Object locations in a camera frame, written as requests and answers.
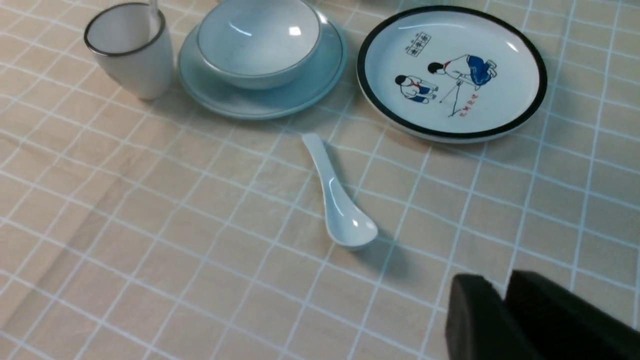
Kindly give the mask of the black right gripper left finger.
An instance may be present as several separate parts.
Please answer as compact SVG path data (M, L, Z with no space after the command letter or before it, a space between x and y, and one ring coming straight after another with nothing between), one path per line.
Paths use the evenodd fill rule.
M451 360L538 358L535 347L493 285L470 273L458 273L452 278L445 341Z

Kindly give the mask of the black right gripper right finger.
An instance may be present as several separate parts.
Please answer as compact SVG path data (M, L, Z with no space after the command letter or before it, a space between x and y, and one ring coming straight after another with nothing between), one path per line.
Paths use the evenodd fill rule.
M512 272L505 305L546 360L640 358L639 331L537 272Z

